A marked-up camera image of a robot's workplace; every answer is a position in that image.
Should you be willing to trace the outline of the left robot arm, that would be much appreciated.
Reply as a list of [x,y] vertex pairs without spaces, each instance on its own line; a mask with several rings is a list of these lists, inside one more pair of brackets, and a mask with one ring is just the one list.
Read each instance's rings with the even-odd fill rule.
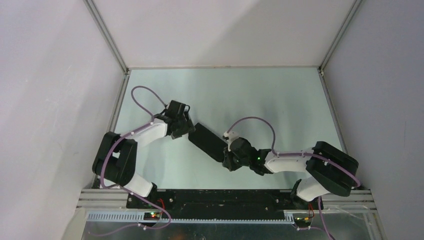
[[124,134],[105,133],[92,164],[93,173],[138,195],[145,208],[153,208],[158,202],[157,185],[137,173],[138,150],[168,136],[177,139],[194,132],[190,109],[187,104],[171,100],[149,123]]

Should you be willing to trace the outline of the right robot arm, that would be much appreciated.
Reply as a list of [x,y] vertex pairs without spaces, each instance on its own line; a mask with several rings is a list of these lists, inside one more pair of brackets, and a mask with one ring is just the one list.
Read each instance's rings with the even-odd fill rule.
[[299,152],[276,153],[271,149],[256,149],[242,137],[229,140],[224,148],[222,165],[229,171],[248,167],[258,175],[280,172],[308,173],[309,177],[295,182],[291,204],[304,209],[311,201],[334,194],[348,197],[353,188],[361,185],[356,172],[357,160],[325,141]]

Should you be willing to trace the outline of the right controller board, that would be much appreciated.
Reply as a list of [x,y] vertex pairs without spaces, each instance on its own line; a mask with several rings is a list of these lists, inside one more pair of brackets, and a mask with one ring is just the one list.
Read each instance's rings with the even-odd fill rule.
[[311,222],[313,221],[313,217],[295,217],[294,218],[294,223],[295,224],[306,224],[306,225],[310,225],[311,224]]

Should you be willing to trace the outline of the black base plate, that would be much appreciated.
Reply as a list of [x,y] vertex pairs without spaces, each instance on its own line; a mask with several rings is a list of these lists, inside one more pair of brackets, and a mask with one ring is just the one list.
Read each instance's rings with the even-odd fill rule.
[[284,220],[285,211],[317,210],[317,199],[302,202],[279,189],[159,189],[148,198],[173,220]]

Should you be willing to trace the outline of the black zip tool case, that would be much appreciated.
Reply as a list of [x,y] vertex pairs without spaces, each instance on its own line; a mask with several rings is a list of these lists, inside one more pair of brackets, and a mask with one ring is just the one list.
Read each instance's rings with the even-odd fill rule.
[[196,123],[194,128],[194,132],[188,134],[188,140],[213,160],[222,163],[227,143],[200,122]]

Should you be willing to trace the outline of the left controller board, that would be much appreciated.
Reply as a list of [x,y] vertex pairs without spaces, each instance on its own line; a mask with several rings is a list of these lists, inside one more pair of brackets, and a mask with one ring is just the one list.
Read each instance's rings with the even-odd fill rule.
[[162,218],[162,212],[145,212],[143,215],[144,221],[159,221]]

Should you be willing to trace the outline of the controller board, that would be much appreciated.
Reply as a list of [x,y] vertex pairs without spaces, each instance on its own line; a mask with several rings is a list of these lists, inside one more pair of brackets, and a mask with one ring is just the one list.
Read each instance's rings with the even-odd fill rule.
[[311,224],[311,222],[313,221],[313,217],[295,217],[294,218],[294,223],[295,224],[306,224],[306,225],[310,225]]
[[145,212],[143,215],[144,221],[159,221],[162,218],[162,212]]

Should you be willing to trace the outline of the aluminium corner frame post right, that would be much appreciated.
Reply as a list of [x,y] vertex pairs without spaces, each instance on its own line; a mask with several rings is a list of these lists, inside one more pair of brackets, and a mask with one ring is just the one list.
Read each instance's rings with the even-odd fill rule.
[[332,40],[330,47],[328,48],[327,52],[324,55],[323,60],[321,61],[321,64],[319,65],[319,73],[322,77],[324,77],[325,74],[325,68],[327,67],[328,63],[331,60],[331,57],[333,56],[334,52],[336,51],[339,43],[341,42],[342,38],[344,37],[346,31],[348,30],[349,26],[351,25],[351,22],[353,21],[354,17],[356,16],[357,12],[359,11],[363,0],[354,0],[351,7],[348,10],[348,13],[344,17],[339,29],[336,32],[336,35],[334,39]]

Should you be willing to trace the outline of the aluminium corner frame post left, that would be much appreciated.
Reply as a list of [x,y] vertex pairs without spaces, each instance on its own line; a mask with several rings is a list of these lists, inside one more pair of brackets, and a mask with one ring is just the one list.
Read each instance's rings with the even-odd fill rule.
[[121,69],[121,71],[124,74],[127,74],[129,72],[129,67],[128,65],[125,63],[125,60],[116,44],[116,42],[114,41],[114,38],[111,34],[111,32],[108,29],[108,26],[100,12],[100,10],[98,9],[97,4],[95,3],[94,0],[83,0],[84,4],[86,5],[86,8],[88,10],[88,12],[90,13],[91,17],[94,20],[94,23],[96,24],[100,34],[102,35],[105,43],[107,44],[109,50],[111,51],[114,59],[116,60],[119,68]]

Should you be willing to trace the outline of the aluminium corner frame post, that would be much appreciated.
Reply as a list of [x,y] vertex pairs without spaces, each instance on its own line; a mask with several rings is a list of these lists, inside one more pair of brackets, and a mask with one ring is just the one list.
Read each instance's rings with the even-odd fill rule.
[[333,56],[334,52],[336,51],[339,43],[341,42],[342,38],[344,37],[346,31],[348,30],[349,26],[351,25],[351,22],[353,21],[354,17],[356,16],[357,12],[359,11],[363,0],[354,0],[351,7],[348,10],[348,13],[344,17],[339,29],[336,32],[336,35],[334,39],[332,40],[330,47],[328,48],[327,52],[324,55],[323,60],[321,61],[321,64],[319,65],[319,73],[322,77],[324,77],[325,74],[325,68],[327,67],[328,63],[331,60],[331,57]]
[[128,65],[125,63],[125,60],[116,44],[116,42],[114,41],[114,38],[111,34],[111,32],[108,29],[108,26],[100,12],[100,10],[98,9],[97,4],[95,3],[94,0],[83,0],[84,4],[86,5],[86,8],[88,10],[88,12],[90,13],[91,17],[94,20],[94,23],[96,24],[100,34],[102,35],[105,43],[107,44],[109,50],[111,51],[114,59],[116,60],[119,68],[121,69],[121,71],[124,74],[127,74],[129,72],[129,67]]

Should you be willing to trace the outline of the aluminium front rail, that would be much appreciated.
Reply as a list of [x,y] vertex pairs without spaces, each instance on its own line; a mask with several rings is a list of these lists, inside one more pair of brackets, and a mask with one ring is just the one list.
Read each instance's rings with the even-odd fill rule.
[[322,214],[371,214],[377,211],[368,190],[348,197],[326,194],[321,201],[298,202],[288,190],[160,189],[155,206],[118,189],[84,189],[77,207],[91,222],[164,225],[171,223],[291,224]]

